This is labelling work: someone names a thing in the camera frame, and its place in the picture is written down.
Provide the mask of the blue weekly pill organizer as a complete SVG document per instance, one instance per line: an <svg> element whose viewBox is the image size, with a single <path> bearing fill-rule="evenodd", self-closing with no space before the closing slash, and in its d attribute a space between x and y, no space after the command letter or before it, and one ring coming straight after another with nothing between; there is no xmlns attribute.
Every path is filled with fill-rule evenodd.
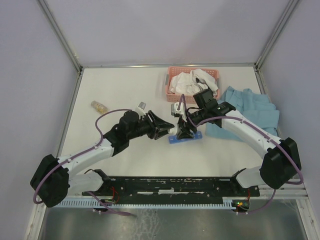
<svg viewBox="0 0 320 240"><path fill-rule="evenodd" d="M202 132L197 131L196 134L194 134L193 138L177 139L176 135L171 135L168 137L168 141L169 141L169 144L172 145L172 144L179 144L179 143L201 140L202 138L203 138Z"/></svg>

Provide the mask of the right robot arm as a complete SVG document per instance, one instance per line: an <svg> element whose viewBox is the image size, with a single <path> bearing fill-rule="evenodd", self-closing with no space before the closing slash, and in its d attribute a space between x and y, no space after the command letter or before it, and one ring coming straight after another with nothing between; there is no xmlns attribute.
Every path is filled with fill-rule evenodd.
<svg viewBox="0 0 320 240"><path fill-rule="evenodd" d="M193 139L199 126L215 124L236 135L262 159L261 166L236 173L235 180L229 183L231 193L240 196L248 188L259 185L268 185L274 190L284 184L295 185L291 181L295 175L299 176L298 185L304 182L298 146L292 138L281 139L268 133L230 103L218 103L208 89L196 93L193 98L197 104L194 112L189 112L184 95L171 105L171 114L179 119L175 132L178 140Z"/></svg>

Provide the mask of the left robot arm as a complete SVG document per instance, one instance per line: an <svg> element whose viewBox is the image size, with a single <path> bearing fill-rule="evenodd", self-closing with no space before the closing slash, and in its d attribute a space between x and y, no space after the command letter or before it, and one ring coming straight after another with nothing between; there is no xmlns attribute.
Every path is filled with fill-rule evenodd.
<svg viewBox="0 0 320 240"><path fill-rule="evenodd" d="M36 205L54 207L71 192L96 191L99 195L106 195L111 189L108 180L97 172L88 175L80 172L121 153L129 147L132 139L146 135L149 139L157 140L175 127L151 110L143 115L130 109L122 109L122 112L123 116L107 133L98 131L100 139L89 148L59 157L49 154L41 160L30 181Z"/></svg>

